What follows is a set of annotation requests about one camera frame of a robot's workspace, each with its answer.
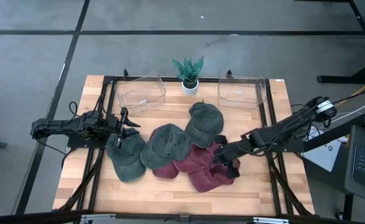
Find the plant pot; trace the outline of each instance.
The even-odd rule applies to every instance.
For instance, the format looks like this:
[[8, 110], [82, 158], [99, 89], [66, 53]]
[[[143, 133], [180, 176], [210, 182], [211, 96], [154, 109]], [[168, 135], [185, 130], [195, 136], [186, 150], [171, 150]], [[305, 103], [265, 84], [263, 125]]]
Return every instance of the plant pot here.
[[193, 96], [196, 95], [197, 90], [199, 89], [199, 80], [196, 80], [196, 86], [193, 88], [187, 88], [185, 87], [185, 85], [183, 84], [183, 81], [181, 82], [181, 86], [182, 86], [182, 93], [188, 96]]

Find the hat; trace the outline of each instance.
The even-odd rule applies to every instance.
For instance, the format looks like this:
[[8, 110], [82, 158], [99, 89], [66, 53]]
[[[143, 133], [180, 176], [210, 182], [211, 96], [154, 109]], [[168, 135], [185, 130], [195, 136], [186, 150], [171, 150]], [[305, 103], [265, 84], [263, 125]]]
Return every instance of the hat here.
[[190, 151], [183, 161], [173, 161], [180, 172], [195, 172], [209, 166], [214, 157], [214, 152], [220, 144], [213, 142], [207, 149], [202, 149], [194, 144], [190, 144]]
[[[136, 132], [134, 128], [126, 129], [126, 133]], [[106, 143], [106, 152], [112, 160], [114, 170], [122, 182], [134, 180], [146, 171], [139, 158], [139, 153], [145, 145], [145, 141], [140, 134], [122, 139], [121, 147], [118, 148], [117, 134], [111, 134]]]
[[198, 102], [189, 109], [191, 119], [185, 128], [190, 136], [190, 142], [207, 148], [214, 137], [224, 128], [224, 117], [219, 109], [211, 104]]
[[174, 124], [158, 127], [141, 151], [141, 161], [150, 169], [159, 169], [173, 160], [182, 161], [189, 153], [189, 140], [189, 135]]
[[[239, 160], [233, 161], [233, 167], [240, 168]], [[205, 167], [196, 172], [189, 173], [189, 179], [198, 192], [207, 192], [221, 185], [231, 185], [234, 179], [228, 178], [228, 168], [222, 164]]]
[[166, 178], [166, 179], [173, 179], [176, 178], [179, 171], [175, 167], [173, 162], [170, 162], [169, 164], [163, 166], [160, 169], [152, 170], [153, 175], [160, 178]]

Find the transparent bin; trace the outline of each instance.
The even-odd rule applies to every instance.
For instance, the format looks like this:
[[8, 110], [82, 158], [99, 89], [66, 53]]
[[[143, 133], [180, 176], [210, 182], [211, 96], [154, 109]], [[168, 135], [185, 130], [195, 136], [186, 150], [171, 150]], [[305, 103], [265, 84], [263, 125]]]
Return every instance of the transparent bin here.
[[219, 105], [252, 109], [266, 99], [264, 77], [237, 77], [230, 71], [225, 75], [219, 75], [217, 96]]
[[165, 87], [158, 75], [119, 82], [114, 88], [120, 107], [126, 107], [129, 114], [148, 110], [165, 101]]

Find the desk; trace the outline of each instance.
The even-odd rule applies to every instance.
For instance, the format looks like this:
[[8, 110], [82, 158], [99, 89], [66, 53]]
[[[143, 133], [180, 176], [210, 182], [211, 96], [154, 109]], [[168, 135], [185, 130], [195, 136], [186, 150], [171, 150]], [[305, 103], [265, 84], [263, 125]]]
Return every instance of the desk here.
[[[78, 114], [92, 110], [103, 84], [104, 76], [88, 75], [81, 96]], [[269, 80], [275, 115], [278, 121], [291, 115], [290, 102], [284, 80]], [[240, 135], [261, 127], [261, 115], [258, 108], [243, 109], [219, 106], [217, 104], [217, 83], [200, 82], [197, 95], [184, 96], [180, 82], [164, 82], [166, 87], [165, 103], [138, 114], [130, 114], [129, 119], [142, 127], [142, 137], [148, 140], [151, 132], [167, 123], [173, 123], [182, 129], [187, 125], [192, 104], [204, 100], [217, 106], [224, 115], [224, 129], [221, 134], [228, 141], [237, 141]], [[120, 108], [115, 97], [113, 112]], [[267, 123], [270, 116], [267, 103]], [[88, 150], [77, 149], [65, 160], [60, 177], [53, 208], [59, 208], [76, 190], [81, 182]], [[313, 211], [312, 199], [308, 187], [303, 162], [296, 155], [284, 153], [285, 168], [289, 186], [298, 199], [310, 212]], [[162, 213], [192, 215], [275, 215], [272, 198], [269, 169], [265, 157], [243, 156], [240, 158], [241, 176], [233, 185], [221, 186], [206, 193], [198, 193], [188, 180], [187, 174], [179, 173], [177, 178], [162, 180], [153, 176], [147, 169], [143, 178], [133, 183], [121, 182], [105, 154], [98, 192], [95, 200], [95, 212], [106, 213]], [[91, 186], [86, 191], [83, 208], [88, 207]], [[285, 211], [284, 195], [279, 187], [282, 211]]]

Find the maroon cap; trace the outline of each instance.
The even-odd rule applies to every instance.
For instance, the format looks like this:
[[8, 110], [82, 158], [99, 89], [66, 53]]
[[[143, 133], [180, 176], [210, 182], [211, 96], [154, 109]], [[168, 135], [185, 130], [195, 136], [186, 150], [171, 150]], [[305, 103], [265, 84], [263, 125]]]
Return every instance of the maroon cap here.
[[[239, 160], [233, 161], [233, 167], [240, 168]], [[228, 178], [228, 168], [221, 164], [213, 167], [205, 167], [201, 170], [189, 173], [189, 179], [198, 192], [207, 192], [221, 185], [233, 184], [234, 179]]]
[[174, 165], [180, 172], [196, 172], [205, 167], [212, 166], [214, 152], [220, 144], [213, 142], [207, 149], [202, 149], [194, 144], [190, 144], [190, 151], [183, 161], [173, 161]]
[[160, 178], [173, 179], [175, 178], [179, 171], [175, 167], [173, 162], [170, 162], [166, 166], [163, 166], [160, 169], [152, 170], [153, 175]]

